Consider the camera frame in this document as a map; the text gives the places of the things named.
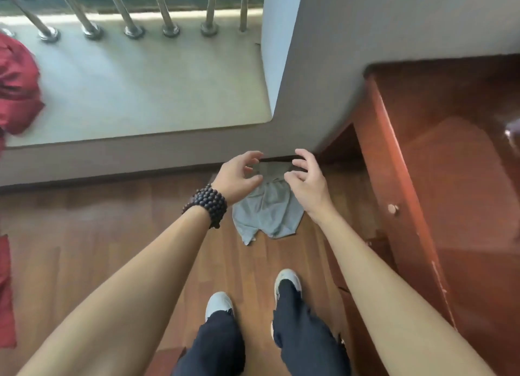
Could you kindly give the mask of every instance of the forearm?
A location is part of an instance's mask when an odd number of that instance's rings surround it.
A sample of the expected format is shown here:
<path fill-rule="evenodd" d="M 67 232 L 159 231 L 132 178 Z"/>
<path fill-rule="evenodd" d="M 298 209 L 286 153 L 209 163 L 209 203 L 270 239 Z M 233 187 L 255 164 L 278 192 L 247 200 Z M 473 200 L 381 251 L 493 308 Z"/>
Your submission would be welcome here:
<path fill-rule="evenodd" d="M 76 307 L 19 375 L 141 376 L 209 225 L 204 208 L 187 210 Z"/>
<path fill-rule="evenodd" d="M 469 343 L 335 210 L 316 220 L 391 376 L 493 375 Z"/>

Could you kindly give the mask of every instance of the cabinet knob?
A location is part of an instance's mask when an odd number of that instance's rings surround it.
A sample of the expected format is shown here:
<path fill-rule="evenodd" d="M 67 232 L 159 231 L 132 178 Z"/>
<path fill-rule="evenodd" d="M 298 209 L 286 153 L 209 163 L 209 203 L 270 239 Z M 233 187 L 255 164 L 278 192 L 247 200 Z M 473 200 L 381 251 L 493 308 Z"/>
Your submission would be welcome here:
<path fill-rule="evenodd" d="M 388 212 L 395 216 L 399 213 L 399 207 L 397 205 L 394 205 L 393 203 L 389 203 Z"/>

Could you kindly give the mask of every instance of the leg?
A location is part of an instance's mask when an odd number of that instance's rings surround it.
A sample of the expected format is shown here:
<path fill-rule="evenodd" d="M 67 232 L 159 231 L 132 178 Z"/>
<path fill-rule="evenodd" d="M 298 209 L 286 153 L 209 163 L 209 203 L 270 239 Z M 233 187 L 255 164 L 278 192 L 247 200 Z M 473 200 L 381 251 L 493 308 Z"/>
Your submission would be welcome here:
<path fill-rule="evenodd" d="M 284 269 L 275 283 L 277 299 L 273 339 L 282 349 L 282 360 L 292 376 L 350 375 L 345 347 L 302 299 L 297 275 Z"/>
<path fill-rule="evenodd" d="M 238 376 L 244 365 L 244 339 L 231 300 L 225 293 L 213 294 L 207 304 L 206 322 L 172 376 Z"/>

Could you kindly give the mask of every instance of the beaded bracelet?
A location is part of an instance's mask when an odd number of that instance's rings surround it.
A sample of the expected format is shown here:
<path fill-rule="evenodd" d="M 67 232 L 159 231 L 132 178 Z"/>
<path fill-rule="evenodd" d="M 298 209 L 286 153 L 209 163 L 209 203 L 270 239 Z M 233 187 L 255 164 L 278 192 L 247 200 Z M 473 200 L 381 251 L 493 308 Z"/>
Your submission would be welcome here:
<path fill-rule="evenodd" d="M 211 184 L 206 185 L 203 189 L 197 190 L 190 198 L 190 202 L 184 205 L 183 213 L 194 205 L 200 205 L 209 212 L 211 217 L 210 228 L 220 228 L 220 221 L 227 210 L 227 202 L 222 194 L 214 188 L 211 188 Z"/>

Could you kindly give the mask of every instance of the grey cloth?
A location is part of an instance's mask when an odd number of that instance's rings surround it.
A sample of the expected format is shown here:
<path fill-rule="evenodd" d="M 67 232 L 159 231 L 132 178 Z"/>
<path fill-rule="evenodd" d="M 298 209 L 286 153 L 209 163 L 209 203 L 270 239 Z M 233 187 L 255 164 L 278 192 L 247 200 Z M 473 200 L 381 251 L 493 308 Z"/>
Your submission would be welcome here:
<path fill-rule="evenodd" d="M 291 166 L 285 162 L 261 162 L 254 167 L 252 175 L 263 175 L 262 184 L 233 206 L 233 222 L 246 245 L 258 230 L 270 238 L 296 233 L 303 207 L 283 179 Z"/>

